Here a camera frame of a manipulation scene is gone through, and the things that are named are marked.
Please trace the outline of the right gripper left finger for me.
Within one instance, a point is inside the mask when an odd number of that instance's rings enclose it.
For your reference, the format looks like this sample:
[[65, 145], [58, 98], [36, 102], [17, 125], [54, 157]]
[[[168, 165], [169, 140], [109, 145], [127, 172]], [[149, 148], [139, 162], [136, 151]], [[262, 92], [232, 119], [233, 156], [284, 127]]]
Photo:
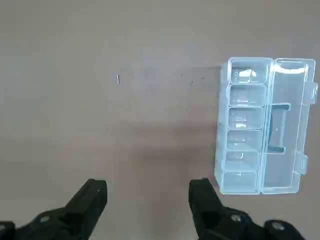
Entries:
[[88, 179], [60, 208], [44, 211], [31, 222], [16, 227], [0, 222], [2, 240], [88, 240], [108, 202], [105, 180]]

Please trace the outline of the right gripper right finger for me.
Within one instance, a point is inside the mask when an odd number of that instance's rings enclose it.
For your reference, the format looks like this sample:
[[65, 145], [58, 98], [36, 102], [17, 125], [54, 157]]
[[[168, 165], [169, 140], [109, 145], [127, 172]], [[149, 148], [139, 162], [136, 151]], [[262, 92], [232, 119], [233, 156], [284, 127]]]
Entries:
[[303, 240], [290, 223], [271, 219], [258, 225], [244, 211], [224, 206], [208, 178], [189, 183], [188, 202], [199, 240]]

